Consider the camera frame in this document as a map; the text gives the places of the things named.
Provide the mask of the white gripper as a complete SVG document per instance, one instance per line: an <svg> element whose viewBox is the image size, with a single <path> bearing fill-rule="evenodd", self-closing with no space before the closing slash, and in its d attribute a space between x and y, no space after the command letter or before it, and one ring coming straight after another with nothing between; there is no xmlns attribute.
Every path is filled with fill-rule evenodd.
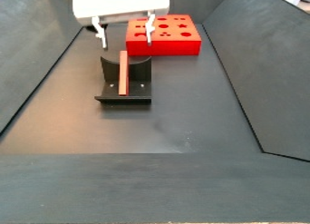
<svg viewBox="0 0 310 224"><path fill-rule="evenodd" d="M108 49L103 24L126 22L139 17L148 17L146 22L147 43L151 45L151 33L155 31L155 15L166 15L170 0L72 0L72 12L78 22L92 25L103 49Z"/></svg>

